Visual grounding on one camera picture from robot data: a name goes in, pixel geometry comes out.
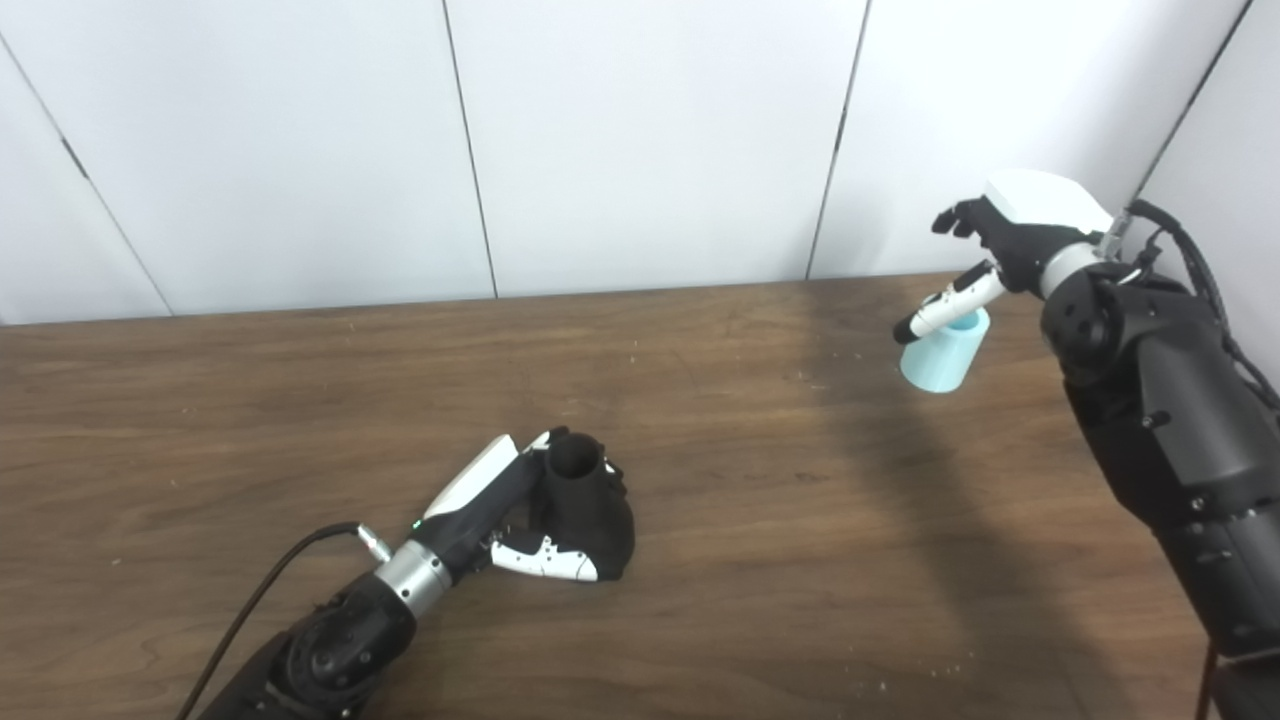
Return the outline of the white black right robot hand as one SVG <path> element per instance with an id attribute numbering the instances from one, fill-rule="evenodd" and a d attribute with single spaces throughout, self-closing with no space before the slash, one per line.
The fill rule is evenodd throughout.
<path id="1" fill-rule="evenodd" d="M 1105 260 L 1114 218 L 1079 183 L 1043 170 L 992 173 L 980 196 L 955 202 L 931 224 L 934 234 L 975 236 L 986 256 L 925 299 L 892 331 L 913 345 L 1005 293 L 1047 300 L 1074 273 Z"/>

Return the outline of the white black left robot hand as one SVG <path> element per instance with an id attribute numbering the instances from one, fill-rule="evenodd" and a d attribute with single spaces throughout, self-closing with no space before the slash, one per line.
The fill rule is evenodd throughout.
<path id="1" fill-rule="evenodd" d="M 595 437 L 554 427 L 520 448 L 495 438 L 410 532 L 456 584 L 494 566 L 577 583 L 620 580 L 636 530 L 623 471 Z"/>

